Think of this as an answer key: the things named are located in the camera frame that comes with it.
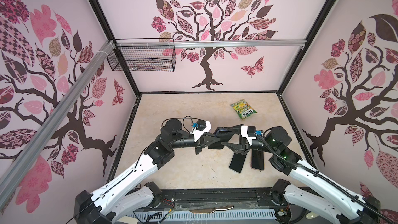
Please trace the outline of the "black phone case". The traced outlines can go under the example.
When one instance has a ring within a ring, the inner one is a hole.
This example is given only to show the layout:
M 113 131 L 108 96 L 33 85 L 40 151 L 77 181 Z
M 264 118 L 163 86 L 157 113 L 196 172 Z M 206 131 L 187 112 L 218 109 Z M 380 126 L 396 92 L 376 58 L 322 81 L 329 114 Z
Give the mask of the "black phone case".
M 219 138 L 219 141 L 217 141 L 217 142 L 215 142 L 215 143 L 209 145 L 207 148 L 208 148 L 208 149 L 223 149 L 223 148 L 224 148 L 224 145 L 223 145 L 222 143 L 225 143 L 225 142 L 228 143 L 228 142 L 231 140 L 232 137 L 233 137 L 233 136 L 216 137 L 216 138 Z

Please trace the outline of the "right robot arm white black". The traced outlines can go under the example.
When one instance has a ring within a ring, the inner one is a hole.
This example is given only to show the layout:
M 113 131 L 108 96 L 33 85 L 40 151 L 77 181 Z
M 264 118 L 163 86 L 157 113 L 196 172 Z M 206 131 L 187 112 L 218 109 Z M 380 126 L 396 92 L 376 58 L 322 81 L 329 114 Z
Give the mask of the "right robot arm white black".
M 221 132 L 242 137 L 242 144 L 223 143 L 235 154 L 248 149 L 271 153 L 269 162 L 276 170 L 313 190 L 313 193 L 309 193 L 289 181 L 280 179 L 271 190 L 275 204 L 286 201 L 334 224 L 377 224 L 381 220 L 380 203 L 377 199 L 356 194 L 312 167 L 288 148 L 292 139 L 283 127 L 276 126 L 259 131 L 254 126 L 238 125 L 220 128 L 216 134 L 220 135 Z

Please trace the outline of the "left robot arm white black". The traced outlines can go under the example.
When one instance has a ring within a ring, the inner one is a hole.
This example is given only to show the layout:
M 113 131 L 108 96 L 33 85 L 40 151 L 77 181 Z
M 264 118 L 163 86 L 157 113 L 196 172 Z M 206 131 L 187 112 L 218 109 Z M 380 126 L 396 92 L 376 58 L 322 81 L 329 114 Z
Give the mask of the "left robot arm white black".
M 140 189 L 137 185 L 167 164 L 176 148 L 193 147 L 196 154 L 206 147 L 222 149 L 223 143 L 241 130 L 241 125 L 236 125 L 218 127 L 211 133 L 211 124 L 205 120 L 192 127 L 192 131 L 185 131 L 180 119 L 168 119 L 154 142 L 128 169 L 92 193 L 84 190 L 76 197 L 73 220 L 78 224 L 115 224 L 139 208 L 157 207 L 162 196 L 159 187 L 154 182 Z

